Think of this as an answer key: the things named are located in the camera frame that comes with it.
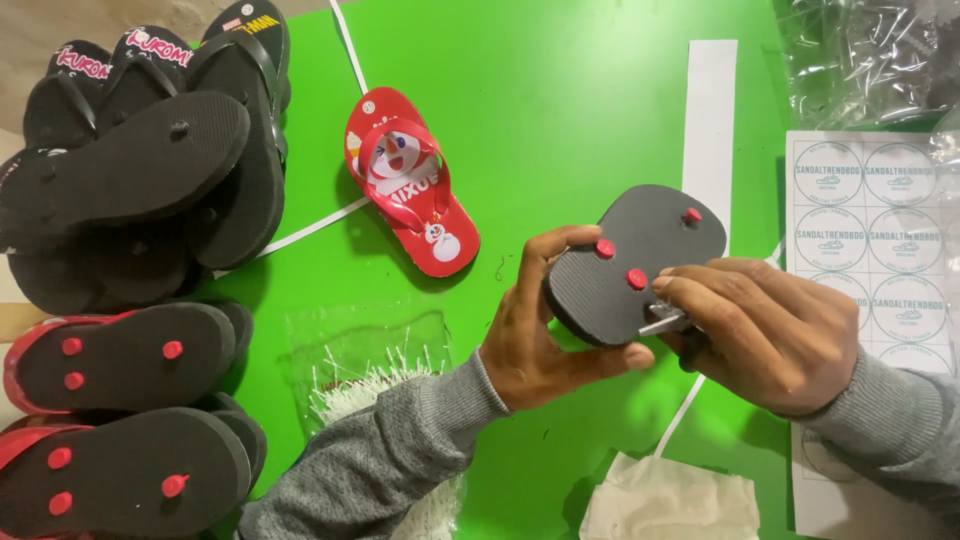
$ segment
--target hand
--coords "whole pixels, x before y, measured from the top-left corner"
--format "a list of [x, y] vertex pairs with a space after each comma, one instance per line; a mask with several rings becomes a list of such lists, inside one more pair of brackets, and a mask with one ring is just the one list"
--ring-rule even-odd
[[[713, 341], [693, 367], [748, 402], [803, 415], [850, 384], [859, 307], [843, 293], [750, 258], [668, 268], [653, 287]], [[683, 347], [675, 333], [661, 339]]]
[[527, 241], [519, 276], [507, 289], [480, 346], [487, 375], [512, 410], [536, 408], [584, 384], [649, 367], [654, 355], [639, 343], [615, 349], [565, 353], [547, 331], [553, 313], [540, 292], [551, 258], [568, 246], [600, 238], [595, 225], [560, 227]]

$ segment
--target grey sweater sleeve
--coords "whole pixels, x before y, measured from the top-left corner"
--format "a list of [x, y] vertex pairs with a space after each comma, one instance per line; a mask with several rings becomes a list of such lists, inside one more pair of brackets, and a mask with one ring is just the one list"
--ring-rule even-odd
[[467, 469], [481, 428], [510, 411], [476, 351], [408, 380], [315, 436], [276, 485], [243, 509], [243, 540], [386, 540], [416, 501]]
[[956, 380], [894, 369], [861, 349], [850, 386], [795, 420], [852, 469], [960, 532], [958, 397]]

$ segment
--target ice cream cone graphic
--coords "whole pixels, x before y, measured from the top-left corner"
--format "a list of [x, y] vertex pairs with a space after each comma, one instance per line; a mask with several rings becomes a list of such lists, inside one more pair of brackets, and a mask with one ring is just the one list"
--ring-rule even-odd
[[350, 132], [347, 134], [347, 149], [350, 150], [350, 156], [356, 158], [360, 155], [360, 145], [363, 143], [360, 140], [360, 137], [356, 133]]

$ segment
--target person's right hand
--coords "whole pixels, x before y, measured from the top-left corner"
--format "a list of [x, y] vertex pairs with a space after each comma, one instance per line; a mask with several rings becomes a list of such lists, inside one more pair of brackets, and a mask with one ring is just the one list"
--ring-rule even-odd
[[[748, 402], [804, 415], [850, 384], [859, 307], [843, 293], [750, 258], [667, 268], [652, 285], [712, 340], [694, 369]], [[675, 333], [660, 338], [682, 351]]]

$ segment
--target round logo sticker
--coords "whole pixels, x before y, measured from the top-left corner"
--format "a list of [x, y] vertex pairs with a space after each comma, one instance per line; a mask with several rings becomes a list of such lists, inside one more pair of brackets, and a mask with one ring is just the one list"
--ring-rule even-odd
[[927, 349], [923, 345], [903, 343], [894, 345], [880, 355], [889, 366], [901, 369], [917, 369], [930, 373], [952, 374], [953, 366], [942, 356]]
[[920, 203], [937, 184], [926, 152], [899, 142], [876, 149], [863, 166], [863, 178], [877, 199], [898, 207]]
[[846, 274], [837, 274], [836, 272], [824, 272], [810, 278], [812, 282], [826, 285], [831, 289], [838, 290], [847, 296], [853, 298], [860, 307], [860, 319], [858, 328], [863, 329], [870, 318], [870, 297], [867, 295], [867, 289], [863, 288], [857, 280]]
[[833, 456], [824, 447], [824, 439], [820, 434], [804, 428], [801, 432], [806, 464], [828, 479], [840, 482], [849, 482], [859, 478], [859, 475], [842, 461]]
[[900, 341], [933, 337], [947, 320], [944, 295], [919, 276], [895, 276], [874, 291], [873, 314], [887, 335]]
[[855, 215], [844, 209], [815, 209], [797, 224], [797, 250], [821, 270], [844, 270], [867, 251], [867, 233]]
[[823, 142], [804, 150], [793, 169], [794, 182], [818, 205], [846, 203], [860, 190], [860, 160], [850, 148]]
[[919, 210], [887, 210], [870, 225], [870, 251], [896, 272], [926, 270], [937, 261], [942, 246], [937, 224]]

